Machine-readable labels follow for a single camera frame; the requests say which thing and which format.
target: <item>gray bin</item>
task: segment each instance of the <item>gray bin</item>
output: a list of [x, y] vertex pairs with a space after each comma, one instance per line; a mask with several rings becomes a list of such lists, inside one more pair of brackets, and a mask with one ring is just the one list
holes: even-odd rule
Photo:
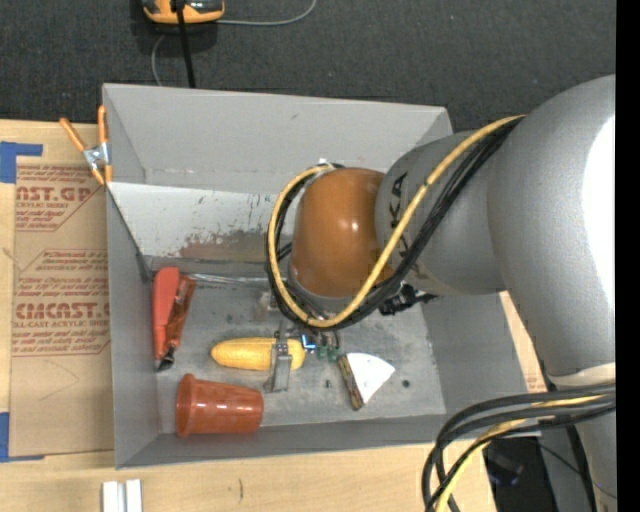
[[[394, 103], [111, 84], [103, 100], [117, 467], [424, 443], [459, 409], [526, 390], [499, 297], [447, 297], [343, 331], [345, 351], [396, 368], [359, 411], [337, 366], [309, 354], [288, 391], [264, 395], [256, 433], [178, 438], [173, 407], [185, 373], [257, 389], [266, 380], [218, 366], [209, 350], [277, 327], [279, 313], [254, 311], [281, 188], [322, 159], [386, 172], [451, 126], [444, 108]], [[207, 279], [175, 366], [156, 373], [151, 278], [168, 265]]]

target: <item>white triangle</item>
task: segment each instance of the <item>white triangle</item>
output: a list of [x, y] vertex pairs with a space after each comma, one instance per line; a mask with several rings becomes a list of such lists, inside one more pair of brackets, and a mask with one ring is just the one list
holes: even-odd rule
[[371, 354], [352, 352], [347, 354], [347, 360], [365, 404], [396, 370], [386, 361]]

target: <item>red cup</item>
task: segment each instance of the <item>red cup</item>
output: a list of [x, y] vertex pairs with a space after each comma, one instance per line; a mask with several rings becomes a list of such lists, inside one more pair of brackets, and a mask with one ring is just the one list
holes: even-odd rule
[[198, 380], [187, 373], [176, 398], [176, 433], [255, 432], [262, 422], [262, 394], [251, 388]]

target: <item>black floor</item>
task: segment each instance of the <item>black floor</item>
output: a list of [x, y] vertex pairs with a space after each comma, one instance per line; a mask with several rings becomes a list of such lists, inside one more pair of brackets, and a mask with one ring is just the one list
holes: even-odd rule
[[485, 464], [498, 512], [561, 512], [534, 438], [494, 441]]
[[[289, 18], [311, 0], [227, 0], [226, 19]], [[94, 121], [104, 82], [154, 83], [139, 0], [22, 0], [0, 14], [0, 117]], [[615, 0], [318, 0], [277, 28], [195, 36], [199, 87], [446, 106], [456, 130], [526, 113], [616, 71]], [[158, 74], [187, 84], [177, 37]]]

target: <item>cable bundle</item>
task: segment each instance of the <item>cable bundle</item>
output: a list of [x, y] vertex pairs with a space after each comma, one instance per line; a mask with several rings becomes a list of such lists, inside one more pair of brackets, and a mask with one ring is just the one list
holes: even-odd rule
[[[615, 408], [614, 383], [498, 398], [459, 412], [442, 427], [425, 463], [422, 493], [426, 511], [443, 512], [447, 506], [453, 512], [459, 511], [451, 496], [453, 487], [471, 457], [482, 451], [492, 440], [568, 427], [609, 414]], [[488, 430], [473, 441], [449, 471], [445, 471], [445, 448], [462, 436], [487, 427]], [[440, 484], [432, 493], [430, 482], [434, 468]]]
[[[296, 176], [285, 186], [276, 201], [269, 223], [266, 241], [266, 251], [268, 255], [266, 272], [278, 308], [282, 314], [293, 322], [302, 324], [316, 331], [343, 329], [363, 320], [382, 306], [387, 299], [396, 295], [402, 287], [403, 279], [416, 263], [421, 252], [433, 236], [433, 233], [440, 225], [440, 222], [455, 199], [462, 192], [464, 186], [498, 150], [507, 135], [515, 128], [521, 119], [522, 116], [505, 118], [478, 130], [463, 140], [436, 166], [427, 176], [407, 206], [361, 290], [343, 311], [332, 315], [330, 318], [319, 318], [317, 315], [314, 315], [313, 311], [305, 307], [304, 304], [301, 304], [301, 301], [296, 300], [295, 291], [284, 282], [278, 268], [278, 262], [284, 258], [291, 249], [289, 245], [283, 248], [279, 247], [280, 232], [282, 231], [289, 206], [311, 180], [318, 177], [320, 173], [326, 172], [331, 166], [320, 165], [312, 167]], [[374, 286], [375, 281], [390, 258], [391, 253], [395, 249], [418, 205], [424, 199], [432, 185], [447, 169], [457, 162], [458, 159], [462, 158], [463, 155], [465, 156], [462, 162], [443, 187], [434, 207], [422, 224], [416, 239], [412, 242], [411, 247], [398, 265], [398, 268], [395, 269], [389, 279]]]

